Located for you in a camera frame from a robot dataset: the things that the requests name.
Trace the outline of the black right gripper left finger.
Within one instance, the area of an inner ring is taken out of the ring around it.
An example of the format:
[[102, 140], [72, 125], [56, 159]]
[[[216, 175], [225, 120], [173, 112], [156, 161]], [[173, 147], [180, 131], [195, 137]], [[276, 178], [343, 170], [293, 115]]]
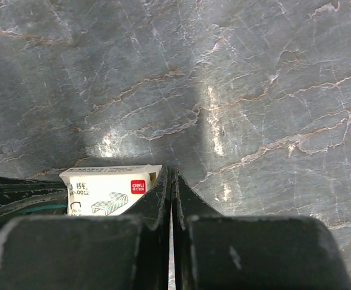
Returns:
[[118, 216], [29, 215], [0, 228], [0, 289], [166, 289], [171, 171]]

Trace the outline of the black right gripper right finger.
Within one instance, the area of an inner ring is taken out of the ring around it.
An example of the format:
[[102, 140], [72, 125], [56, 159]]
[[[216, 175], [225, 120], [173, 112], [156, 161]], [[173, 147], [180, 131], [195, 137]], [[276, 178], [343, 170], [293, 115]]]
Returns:
[[224, 216], [179, 173], [172, 187], [177, 289], [351, 289], [332, 233], [307, 216]]

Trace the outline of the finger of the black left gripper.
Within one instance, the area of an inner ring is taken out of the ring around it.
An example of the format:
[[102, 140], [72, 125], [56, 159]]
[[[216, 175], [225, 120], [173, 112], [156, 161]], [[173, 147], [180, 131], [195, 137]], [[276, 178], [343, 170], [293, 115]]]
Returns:
[[0, 223], [22, 214], [64, 214], [67, 211], [67, 202], [67, 188], [61, 181], [0, 176]]

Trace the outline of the white staple box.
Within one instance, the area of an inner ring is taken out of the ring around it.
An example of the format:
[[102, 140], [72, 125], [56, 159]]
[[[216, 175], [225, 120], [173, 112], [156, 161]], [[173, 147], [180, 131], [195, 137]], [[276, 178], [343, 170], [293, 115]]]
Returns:
[[154, 185], [161, 165], [72, 167], [60, 178], [68, 190], [69, 216], [113, 216], [125, 212]]

